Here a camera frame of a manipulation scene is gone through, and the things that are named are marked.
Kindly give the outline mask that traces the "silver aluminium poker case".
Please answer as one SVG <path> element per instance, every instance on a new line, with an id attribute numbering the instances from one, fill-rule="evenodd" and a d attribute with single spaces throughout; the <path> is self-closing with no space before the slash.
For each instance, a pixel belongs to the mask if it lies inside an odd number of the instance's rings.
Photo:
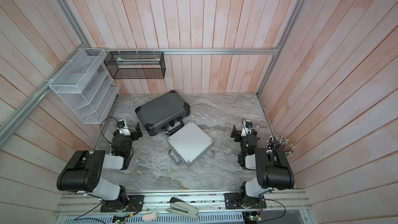
<path id="1" fill-rule="evenodd" d="M 167 138 L 170 148 L 168 151 L 172 161 L 179 165 L 185 163 L 187 167 L 195 164 L 207 151 L 214 141 L 193 121 L 179 127 L 178 131 Z"/>

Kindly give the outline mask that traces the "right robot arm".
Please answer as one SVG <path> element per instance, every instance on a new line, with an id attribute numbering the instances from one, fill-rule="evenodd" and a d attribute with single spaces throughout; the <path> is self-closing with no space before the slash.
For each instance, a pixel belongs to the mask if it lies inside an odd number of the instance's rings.
<path id="1" fill-rule="evenodd" d="M 234 126 L 231 138 L 240 144 L 241 151 L 237 159 L 239 165 L 256 172 L 256 177 L 242 183 L 238 194 L 226 194 L 225 199 L 231 202 L 231 208 L 266 207 L 262 198 L 265 193 L 294 187 L 294 175 L 287 159 L 293 152 L 293 147 L 287 139 L 271 136 L 266 147 L 259 147 L 260 138 L 251 122 L 244 123 L 241 131 Z"/>

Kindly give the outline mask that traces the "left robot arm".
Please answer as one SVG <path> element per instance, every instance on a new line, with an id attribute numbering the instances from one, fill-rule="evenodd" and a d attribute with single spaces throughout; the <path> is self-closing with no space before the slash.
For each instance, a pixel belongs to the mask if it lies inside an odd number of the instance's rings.
<path id="1" fill-rule="evenodd" d="M 133 207 L 133 199 L 127 195 L 125 187 L 104 179 L 101 174 L 103 170 L 126 170 L 134 154 L 133 141 L 142 136 L 139 124 L 131 130 L 122 127 L 119 121 L 111 142 L 112 152 L 76 151 L 60 173 L 57 189 L 101 199 L 103 212 L 123 212 Z"/>

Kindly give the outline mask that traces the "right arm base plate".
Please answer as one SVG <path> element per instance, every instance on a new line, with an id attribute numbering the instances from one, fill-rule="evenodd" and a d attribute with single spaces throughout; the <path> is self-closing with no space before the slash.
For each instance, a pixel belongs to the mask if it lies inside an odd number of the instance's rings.
<path id="1" fill-rule="evenodd" d="M 252 198 L 242 196 L 239 193 L 225 193 L 224 202 L 226 209 L 241 209 L 241 208 L 266 208 L 266 201 L 263 198 Z"/>

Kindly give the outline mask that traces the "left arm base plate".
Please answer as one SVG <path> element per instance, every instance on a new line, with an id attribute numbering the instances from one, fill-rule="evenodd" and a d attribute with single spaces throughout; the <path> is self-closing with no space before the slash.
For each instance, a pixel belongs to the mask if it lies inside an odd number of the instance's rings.
<path id="1" fill-rule="evenodd" d="M 114 201 L 103 201 L 100 212 L 140 212 L 143 209 L 144 198 L 144 195 L 126 195 Z"/>

